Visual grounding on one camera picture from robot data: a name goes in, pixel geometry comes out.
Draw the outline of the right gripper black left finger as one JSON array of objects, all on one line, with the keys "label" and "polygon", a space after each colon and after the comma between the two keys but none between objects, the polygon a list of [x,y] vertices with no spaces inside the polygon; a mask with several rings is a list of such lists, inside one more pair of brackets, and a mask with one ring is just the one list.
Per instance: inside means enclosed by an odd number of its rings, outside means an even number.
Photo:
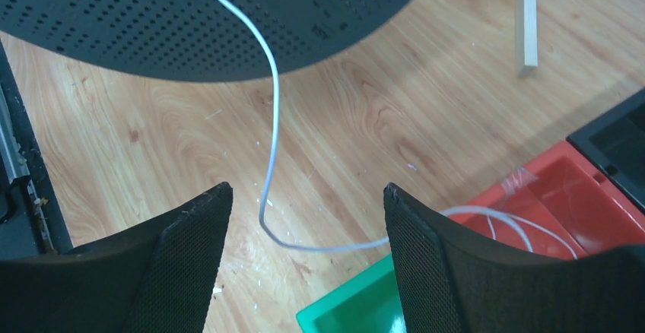
[{"label": "right gripper black left finger", "polygon": [[201,332],[232,211],[222,182],[61,255],[1,263],[3,332]]}]

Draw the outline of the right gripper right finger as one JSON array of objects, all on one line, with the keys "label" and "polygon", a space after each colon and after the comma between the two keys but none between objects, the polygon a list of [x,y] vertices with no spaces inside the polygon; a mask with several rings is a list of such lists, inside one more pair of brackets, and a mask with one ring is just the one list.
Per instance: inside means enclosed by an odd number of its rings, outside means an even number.
[{"label": "right gripper right finger", "polygon": [[644,247],[560,260],[499,243],[390,183],[386,230],[409,332],[642,332]]}]

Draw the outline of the black cable spool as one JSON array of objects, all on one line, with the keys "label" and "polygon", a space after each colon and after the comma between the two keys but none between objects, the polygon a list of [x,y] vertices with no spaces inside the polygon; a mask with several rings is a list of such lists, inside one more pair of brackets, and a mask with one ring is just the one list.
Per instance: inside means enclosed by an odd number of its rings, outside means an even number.
[{"label": "black cable spool", "polygon": [[[360,42],[411,0],[229,0],[257,26],[280,72]],[[269,76],[247,27],[217,0],[1,0],[3,32],[92,65],[172,81]]]}]

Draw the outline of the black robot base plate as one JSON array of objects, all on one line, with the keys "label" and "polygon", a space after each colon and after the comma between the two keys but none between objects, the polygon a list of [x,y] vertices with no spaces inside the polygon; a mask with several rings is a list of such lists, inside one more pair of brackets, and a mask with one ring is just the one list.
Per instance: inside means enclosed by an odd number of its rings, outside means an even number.
[{"label": "black robot base plate", "polygon": [[1,48],[1,259],[73,248],[5,49]]}]

